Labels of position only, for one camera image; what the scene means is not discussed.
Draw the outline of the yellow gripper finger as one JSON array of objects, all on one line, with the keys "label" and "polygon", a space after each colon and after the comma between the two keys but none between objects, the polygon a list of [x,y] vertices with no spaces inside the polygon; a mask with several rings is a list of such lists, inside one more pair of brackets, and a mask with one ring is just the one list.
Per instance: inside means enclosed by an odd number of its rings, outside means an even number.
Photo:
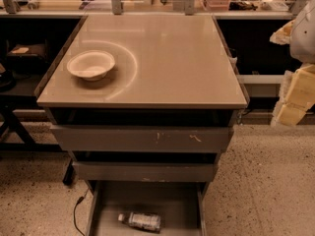
[{"label": "yellow gripper finger", "polygon": [[290,36],[293,24],[294,20],[289,21],[277,31],[275,31],[270,37],[270,42],[278,45],[290,44]]},{"label": "yellow gripper finger", "polygon": [[315,104],[315,65],[302,64],[295,72],[285,71],[272,126],[295,126]]}]

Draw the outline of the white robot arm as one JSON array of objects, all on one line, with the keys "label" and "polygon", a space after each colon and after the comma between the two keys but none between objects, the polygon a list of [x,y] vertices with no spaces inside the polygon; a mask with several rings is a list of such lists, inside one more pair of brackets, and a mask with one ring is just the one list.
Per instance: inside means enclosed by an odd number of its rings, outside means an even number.
[{"label": "white robot arm", "polygon": [[290,56],[301,62],[295,71],[285,71],[272,126],[295,126],[315,105],[315,0],[306,0],[296,18],[272,34],[270,42],[288,44]]}]

